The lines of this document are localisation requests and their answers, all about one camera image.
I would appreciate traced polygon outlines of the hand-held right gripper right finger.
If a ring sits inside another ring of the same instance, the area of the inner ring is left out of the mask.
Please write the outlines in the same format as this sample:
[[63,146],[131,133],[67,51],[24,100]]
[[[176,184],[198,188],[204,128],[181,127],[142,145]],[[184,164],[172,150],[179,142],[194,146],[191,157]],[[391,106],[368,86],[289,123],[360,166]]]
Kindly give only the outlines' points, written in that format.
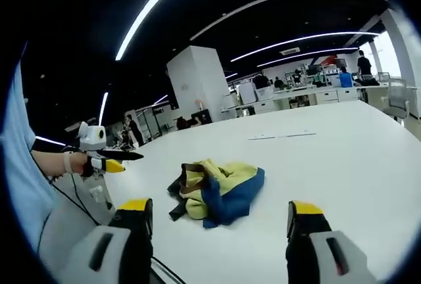
[[378,282],[365,253],[311,203],[289,201],[285,258],[289,283]]

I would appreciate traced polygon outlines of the person's left hand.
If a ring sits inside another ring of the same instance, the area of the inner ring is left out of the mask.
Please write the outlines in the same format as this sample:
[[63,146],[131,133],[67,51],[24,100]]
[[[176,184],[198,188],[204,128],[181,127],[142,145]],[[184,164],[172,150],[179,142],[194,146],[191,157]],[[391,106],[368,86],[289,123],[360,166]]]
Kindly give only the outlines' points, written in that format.
[[63,155],[63,162],[67,174],[79,174],[84,176],[88,157],[85,153],[68,151]]

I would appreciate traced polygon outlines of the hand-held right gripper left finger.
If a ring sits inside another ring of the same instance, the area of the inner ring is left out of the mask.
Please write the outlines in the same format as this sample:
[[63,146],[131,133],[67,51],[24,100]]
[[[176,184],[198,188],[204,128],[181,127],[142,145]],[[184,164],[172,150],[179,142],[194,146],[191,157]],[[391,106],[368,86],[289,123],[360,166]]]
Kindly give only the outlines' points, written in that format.
[[70,251],[63,283],[150,283],[153,246],[151,199],[121,206]]

